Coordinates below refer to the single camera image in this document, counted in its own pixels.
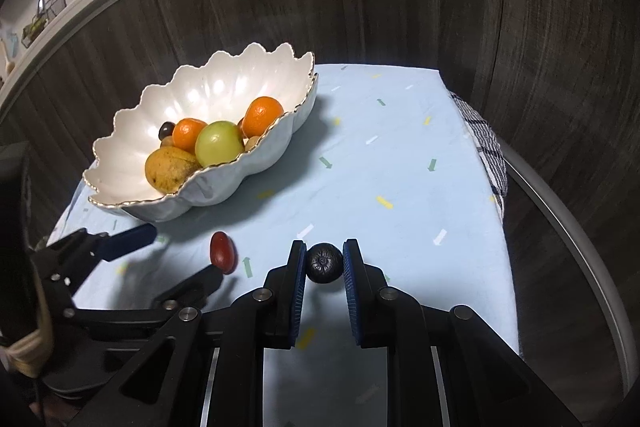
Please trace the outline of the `yellow mango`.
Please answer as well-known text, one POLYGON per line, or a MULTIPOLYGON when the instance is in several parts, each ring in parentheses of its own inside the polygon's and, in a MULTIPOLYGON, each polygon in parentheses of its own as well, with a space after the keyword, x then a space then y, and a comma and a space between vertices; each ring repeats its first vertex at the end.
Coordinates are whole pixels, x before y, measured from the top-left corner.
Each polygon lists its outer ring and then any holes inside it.
POLYGON ((172 194, 194 172, 201 169, 196 157, 181 148, 161 146, 146 158, 144 174, 146 181, 162 194, 172 194))

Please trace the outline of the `large orange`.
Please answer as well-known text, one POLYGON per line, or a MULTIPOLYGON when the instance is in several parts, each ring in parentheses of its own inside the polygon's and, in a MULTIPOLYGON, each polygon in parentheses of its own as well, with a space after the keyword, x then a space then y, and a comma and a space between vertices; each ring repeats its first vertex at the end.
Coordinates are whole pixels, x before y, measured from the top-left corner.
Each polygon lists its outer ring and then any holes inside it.
POLYGON ((282 105, 270 96, 260 96, 250 103, 241 122, 247 139, 261 136, 284 113, 282 105))

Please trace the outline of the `white scalloped bowl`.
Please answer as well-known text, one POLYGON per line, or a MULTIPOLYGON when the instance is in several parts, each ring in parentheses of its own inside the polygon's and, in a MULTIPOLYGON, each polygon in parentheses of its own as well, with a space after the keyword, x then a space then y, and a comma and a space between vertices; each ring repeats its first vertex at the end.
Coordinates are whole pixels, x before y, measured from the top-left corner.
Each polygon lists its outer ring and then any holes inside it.
POLYGON ((259 43, 217 51, 205 65, 181 65, 150 84, 133 108, 119 109, 112 131, 94 141, 82 177, 89 202, 148 222, 228 199, 248 176, 272 167, 316 101, 312 52, 259 43))

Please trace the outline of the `small brown fruit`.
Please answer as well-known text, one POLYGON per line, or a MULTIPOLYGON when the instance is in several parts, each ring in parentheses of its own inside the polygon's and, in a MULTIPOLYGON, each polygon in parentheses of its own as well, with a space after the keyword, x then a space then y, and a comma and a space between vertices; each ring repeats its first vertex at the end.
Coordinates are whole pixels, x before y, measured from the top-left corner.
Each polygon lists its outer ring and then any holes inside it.
POLYGON ((175 140, 171 135, 165 136, 165 138, 162 141, 160 141, 160 146, 161 147, 174 147, 175 146, 175 140))

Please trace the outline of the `light blue patterned tablecloth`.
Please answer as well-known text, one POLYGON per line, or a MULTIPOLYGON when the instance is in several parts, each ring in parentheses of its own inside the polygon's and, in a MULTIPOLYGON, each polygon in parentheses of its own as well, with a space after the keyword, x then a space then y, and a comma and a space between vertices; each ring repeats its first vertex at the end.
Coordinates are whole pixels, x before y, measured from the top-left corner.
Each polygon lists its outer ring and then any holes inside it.
MULTIPOLYGON (((85 309, 147 308, 209 264, 210 236, 238 269, 206 310, 229 306, 284 265, 294 239, 341 248, 422 305, 467 305, 516 352, 512 270, 497 196, 437 72, 322 65, 314 109, 270 169, 220 205, 157 225, 154 244, 101 262, 74 297, 85 309)), ((294 349, 265 353, 265 426, 386 426, 386 356, 350 330, 343 280, 306 283, 294 349)))

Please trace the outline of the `green apple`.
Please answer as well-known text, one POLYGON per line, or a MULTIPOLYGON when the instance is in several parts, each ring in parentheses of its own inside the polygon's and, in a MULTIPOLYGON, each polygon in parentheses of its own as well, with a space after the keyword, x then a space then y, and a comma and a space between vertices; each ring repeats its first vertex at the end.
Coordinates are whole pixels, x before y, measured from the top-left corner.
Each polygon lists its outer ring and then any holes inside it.
POLYGON ((195 156, 202 167, 228 164, 244 152, 239 127, 226 120, 208 124, 195 143, 195 156))

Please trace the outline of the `small orange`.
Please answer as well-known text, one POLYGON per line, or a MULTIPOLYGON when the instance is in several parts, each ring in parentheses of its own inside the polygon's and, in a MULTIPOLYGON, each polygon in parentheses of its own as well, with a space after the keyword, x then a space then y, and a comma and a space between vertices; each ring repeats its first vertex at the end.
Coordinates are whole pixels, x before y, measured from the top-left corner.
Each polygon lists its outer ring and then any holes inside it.
POLYGON ((183 118, 179 120, 177 124, 175 124, 174 132, 172 132, 171 135, 175 140, 175 147, 194 155, 198 136, 206 126, 205 121, 196 118, 183 118))

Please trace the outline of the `dark plum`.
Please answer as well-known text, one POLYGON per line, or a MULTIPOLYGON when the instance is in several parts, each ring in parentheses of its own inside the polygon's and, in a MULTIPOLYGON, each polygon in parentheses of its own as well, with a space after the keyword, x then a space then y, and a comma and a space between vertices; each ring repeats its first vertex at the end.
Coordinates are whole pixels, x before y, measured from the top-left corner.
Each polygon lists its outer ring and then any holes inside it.
POLYGON ((163 139, 168 138, 168 136, 172 135, 172 132, 174 132, 175 129, 175 124, 171 121, 165 121, 161 126, 160 126, 160 130, 158 130, 158 139, 160 139, 160 141, 163 141, 163 139))

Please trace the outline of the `red date tomato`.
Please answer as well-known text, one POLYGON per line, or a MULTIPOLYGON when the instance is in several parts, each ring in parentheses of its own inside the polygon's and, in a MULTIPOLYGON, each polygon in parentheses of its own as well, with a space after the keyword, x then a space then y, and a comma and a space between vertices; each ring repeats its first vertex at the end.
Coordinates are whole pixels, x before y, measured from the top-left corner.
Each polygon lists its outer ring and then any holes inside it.
POLYGON ((215 232, 209 243, 209 260, 222 273, 231 274, 236 268, 236 252, 230 237, 223 231, 215 232))

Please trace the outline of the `checkered cloth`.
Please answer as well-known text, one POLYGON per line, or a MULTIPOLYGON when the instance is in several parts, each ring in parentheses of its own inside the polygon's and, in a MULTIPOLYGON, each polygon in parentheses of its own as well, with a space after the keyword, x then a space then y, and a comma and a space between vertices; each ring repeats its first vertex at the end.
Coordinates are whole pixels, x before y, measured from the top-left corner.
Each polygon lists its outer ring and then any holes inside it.
POLYGON ((469 103, 466 103, 463 98, 452 91, 449 94, 456 104, 465 126, 471 133, 478 157, 487 174, 491 188, 491 200, 497 208, 500 220, 503 220, 509 184, 506 161, 497 135, 488 122, 469 103))

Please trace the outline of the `dark blueberry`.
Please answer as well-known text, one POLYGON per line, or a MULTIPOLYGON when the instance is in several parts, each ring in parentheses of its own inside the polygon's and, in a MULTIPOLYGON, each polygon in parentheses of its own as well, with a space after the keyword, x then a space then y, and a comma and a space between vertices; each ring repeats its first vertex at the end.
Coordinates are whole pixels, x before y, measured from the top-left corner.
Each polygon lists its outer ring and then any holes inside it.
POLYGON ((305 272, 316 284, 332 283, 343 275, 343 254, 332 244, 316 244, 307 251, 305 272))

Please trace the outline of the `small yellow kumquat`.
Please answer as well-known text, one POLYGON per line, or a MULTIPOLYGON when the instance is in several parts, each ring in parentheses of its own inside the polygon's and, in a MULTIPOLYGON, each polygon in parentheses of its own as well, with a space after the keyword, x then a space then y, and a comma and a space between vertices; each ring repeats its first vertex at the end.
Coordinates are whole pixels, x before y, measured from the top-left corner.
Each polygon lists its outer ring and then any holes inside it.
POLYGON ((261 139, 262 138, 259 135, 254 135, 250 139, 247 139, 245 142, 245 150, 247 152, 254 150, 261 139))

